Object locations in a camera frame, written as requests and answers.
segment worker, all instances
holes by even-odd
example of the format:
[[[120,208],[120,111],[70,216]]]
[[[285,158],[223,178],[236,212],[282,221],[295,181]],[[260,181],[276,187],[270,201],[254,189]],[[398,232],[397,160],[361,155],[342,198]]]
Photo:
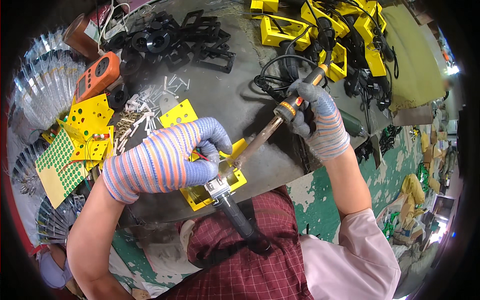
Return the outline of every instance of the worker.
[[[189,220],[179,228],[183,244],[189,261],[204,269],[159,299],[392,299],[400,268],[376,224],[340,113],[321,87],[295,82],[290,90],[295,89],[311,104],[316,130],[310,134],[300,112],[293,131],[326,167],[341,220],[339,245],[312,235],[299,237],[283,186],[250,201],[253,221],[271,241],[269,254],[242,247],[241,237],[221,212]],[[197,147],[208,160],[188,161]],[[209,117],[154,131],[139,146],[105,161],[67,245],[73,276],[87,298],[132,299],[108,271],[122,210],[137,201],[140,192],[207,183],[218,173],[218,150],[230,154],[232,144],[220,123]],[[185,228],[192,222],[194,226]],[[219,255],[212,258],[211,253]]]

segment hand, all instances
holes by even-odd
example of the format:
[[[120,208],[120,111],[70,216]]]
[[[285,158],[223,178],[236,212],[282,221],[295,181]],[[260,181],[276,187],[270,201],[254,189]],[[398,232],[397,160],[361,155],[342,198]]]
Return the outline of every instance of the hand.
[[[188,161],[199,147],[208,158]],[[117,201],[131,204],[140,192],[171,192],[206,184],[218,173],[218,150],[232,153],[225,129],[211,117],[152,132],[145,142],[105,161],[103,178]]]
[[[310,103],[316,129],[310,134],[310,126],[305,123],[303,112],[299,111],[292,122],[292,131],[305,139],[320,160],[332,159],[344,153],[350,145],[350,135],[345,131],[332,96],[320,86],[303,83],[301,79],[288,89],[290,92],[293,90]]]

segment green dot sticker sheet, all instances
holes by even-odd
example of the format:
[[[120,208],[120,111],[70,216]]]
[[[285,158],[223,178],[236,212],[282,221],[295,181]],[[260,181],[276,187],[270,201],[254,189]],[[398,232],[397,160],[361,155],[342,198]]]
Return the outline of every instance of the green dot sticker sheet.
[[[36,172],[53,208],[57,208],[88,174],[83,160],[70,161],[74,150],[72,139],[62,128],[35,161]]]

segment orange power strip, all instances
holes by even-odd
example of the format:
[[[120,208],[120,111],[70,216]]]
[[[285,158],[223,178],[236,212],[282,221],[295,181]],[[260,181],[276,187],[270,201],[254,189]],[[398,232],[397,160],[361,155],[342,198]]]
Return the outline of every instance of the orange power strip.
[[[120,60],[112,51],[99,58],[77,81],[75,103],[99,95],[120,76]]]

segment red plaid shirt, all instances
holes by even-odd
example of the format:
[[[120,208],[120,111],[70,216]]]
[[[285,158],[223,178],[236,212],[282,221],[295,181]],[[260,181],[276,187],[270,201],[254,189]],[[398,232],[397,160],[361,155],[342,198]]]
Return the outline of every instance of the red plaid shirt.
[[[252,202],[257,226],[273,241],[274,252],[264,258],[244,247],[183,280],[167,293],[167,299],[313,299],[286,187],[253,197]],[[225,215],[216,212],[195,220],[187,256],[194,262],[200,252],[208,255],[215,247],[222,249],[240,240]]]

